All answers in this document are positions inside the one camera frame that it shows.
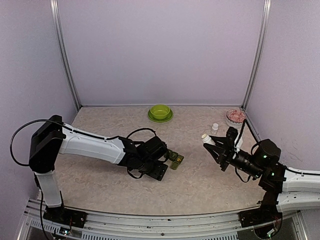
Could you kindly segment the green weekly pill organizer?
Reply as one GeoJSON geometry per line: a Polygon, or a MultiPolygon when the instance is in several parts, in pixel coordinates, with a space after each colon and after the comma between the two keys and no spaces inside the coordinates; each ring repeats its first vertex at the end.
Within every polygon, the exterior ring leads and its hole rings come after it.
{"type": "Polygon", "coordinates": [[[168,150],[168,152],[167,153],[165,153],[164,155],[163,155],[163,157],[165,158],[165,159],[168,159],[168,160],[170,160],[171,161],[171,165],[170,165],[170,168],[172,169],[172,170],[177,170],[177,168],[179,167],[179,165],[183,162],[183,160],[184,160],[184,156],[183,155],[181,155],[181,154],[179,154],[179,153],[177,153],[177,152],[175,152],[175,151],[172,151],[172,150],[168,150]]]}

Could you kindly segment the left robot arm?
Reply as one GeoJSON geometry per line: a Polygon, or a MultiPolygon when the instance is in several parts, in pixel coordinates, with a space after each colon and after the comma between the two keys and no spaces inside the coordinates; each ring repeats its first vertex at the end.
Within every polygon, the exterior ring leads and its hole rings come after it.
{"type": "Polygon", "coordinates": [[[141,177],[147,175],[157,181],[163,179],[168,169],[161,158],[167,157],[169,150],[157,135],[148,141],[134,141],[129,135],[105,137],[66,124],[60,115],[53,115],[43,123],[31,137],[28,164],[38,180],[50,214],[61,223],[70,218],[70,211],[63,206],[56,180],[58,155],[103,160],[125,167],[128,174],[137,170],[141,177]]]}

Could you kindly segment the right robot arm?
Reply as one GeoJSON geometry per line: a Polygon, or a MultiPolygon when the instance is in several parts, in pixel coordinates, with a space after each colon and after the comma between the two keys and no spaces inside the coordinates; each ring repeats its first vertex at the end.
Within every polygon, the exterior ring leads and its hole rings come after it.
{"type": "Polygon", "coordinates": [[[204,135],[203,146],[222,171],[233,166],[236,171],[258,180],[265,191],[256,218],[266,222],[276,210],[311,210],[320,207],[320,173],[287,167],[279,162],[281,150],[270,139],[259,141],[252,153],[240,149],[239,137],[204,135]]]}

